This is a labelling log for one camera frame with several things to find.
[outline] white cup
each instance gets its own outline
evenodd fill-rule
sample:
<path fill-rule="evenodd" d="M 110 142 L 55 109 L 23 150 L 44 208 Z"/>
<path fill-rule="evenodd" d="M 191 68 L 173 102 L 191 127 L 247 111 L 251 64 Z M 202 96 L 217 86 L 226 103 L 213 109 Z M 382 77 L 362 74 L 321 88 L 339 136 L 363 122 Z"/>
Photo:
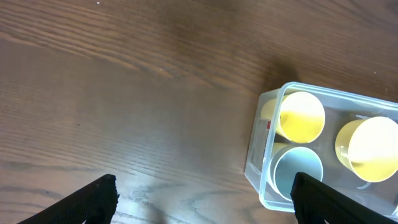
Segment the white cup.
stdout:
<path fill-rule="evenodd" d="M 321 159 L 307 147 L 274 143 L 271 156 L 268 168 L 268 183 L 275 192 L 288 201 L 292 201 L 290 193 L 296 173 L 304 172 L 322 181 L 323 166 Z"/>

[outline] yellow cup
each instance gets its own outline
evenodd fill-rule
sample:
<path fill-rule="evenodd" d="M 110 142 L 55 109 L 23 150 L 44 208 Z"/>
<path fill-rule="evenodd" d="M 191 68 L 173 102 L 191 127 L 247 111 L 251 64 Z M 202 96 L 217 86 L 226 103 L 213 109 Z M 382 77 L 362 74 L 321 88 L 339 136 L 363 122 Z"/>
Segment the yellow cup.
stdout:
<path fill-rule="evenodd" d="M 335 150 L 359 178 L 386 180 L 398 170 L 398 124 L 385 117 L 351 121 L 337 134 Z"/>
<path fill-rule="evenodd" d="M 261 110 L 261 118 L 272 119 L 276 99 L 268 101 Z M 321 134 L 325 125 L 325 110 L 311 93 L 299 91 L 284 96 L 280 106 L 276 133 L 289 141 L 310 143 Z"/>

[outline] cup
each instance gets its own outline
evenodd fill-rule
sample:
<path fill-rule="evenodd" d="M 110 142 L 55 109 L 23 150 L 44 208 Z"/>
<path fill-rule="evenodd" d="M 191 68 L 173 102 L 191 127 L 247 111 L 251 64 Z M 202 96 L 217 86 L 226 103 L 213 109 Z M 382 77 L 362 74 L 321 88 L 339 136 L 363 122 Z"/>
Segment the cup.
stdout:
<path fill-rule="evenodd" d="M 275 106 L 276 99 L 269 100 L 262 107 L 261 118 L 272 119 Z M 298 91 L 284 96 L 277 122 L 277 134 L 289 141 L 310 143 L 323 130 L 325 110 L 316 96 Z"/>
<path fill-rule="evenodd" d="M 398 170 L 398 124 L 380 116 L 351 121 L 337 134 L 335 151 L 359 178 L 386 180 Z"/>
<path fill-rule="evenodd" d="M 322 181 L 322 162 L 318 155 L 307 147 L 274 143 L 271 156 L 268 183 L 275 192 L 288 201 L 292 201 L 290 193 L 296 173 L 305 172 Z"/>

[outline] wood grain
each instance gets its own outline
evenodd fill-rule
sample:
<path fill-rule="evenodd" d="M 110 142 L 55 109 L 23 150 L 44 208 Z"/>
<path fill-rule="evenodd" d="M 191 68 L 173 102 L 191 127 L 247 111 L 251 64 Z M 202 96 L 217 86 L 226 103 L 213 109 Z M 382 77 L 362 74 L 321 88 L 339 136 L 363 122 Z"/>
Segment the wood grain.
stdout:
<path fill-rule="evenodd" d="M 243 175 L 257 98 L 300 81 L 398 101 L 397 17 L 392 0 L 1 0 L 0 223 L 106 173 L 114 223 L 294 223 Z"/>

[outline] clear plastic bin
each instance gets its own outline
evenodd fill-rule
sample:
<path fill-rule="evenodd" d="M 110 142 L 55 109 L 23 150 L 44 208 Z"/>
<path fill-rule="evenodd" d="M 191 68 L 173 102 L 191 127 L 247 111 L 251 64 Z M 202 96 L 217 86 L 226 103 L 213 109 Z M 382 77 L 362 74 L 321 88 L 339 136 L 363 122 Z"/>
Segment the clear plastic bin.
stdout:
<path fill-rule="evenodd" d="M 315 95 L 325 109 L 325 127 L 321 135 L 308 144 L 297 144 L 286 140 L 275 134 L 276 122 L 270 123 L 260 118 L 264 104 L 277 98 L 272 117 L 272 120 L 275 120 L 279 115 L 284 95 L 296 91 L 306 91 Z M 261 203 L 271 210 L 294 212 L 293 203 L 283 199 L 267 183 L 266 174 L 272 146 L 274 142 L 282 142 L 313 149 L 322 160 L 324 184 L 375 212 L 398 221 L 398 172 L 385 181 L 368 183 L 343 166 L 335 154 L 336 136 L 346 123 L 374 116 L 386 116 L 397 122 L 398 104 L 297 82 L 286 83 L 278 90 L 263 93 L 257 105 L 245 169 L 246 177 L 259 192 Z"/>

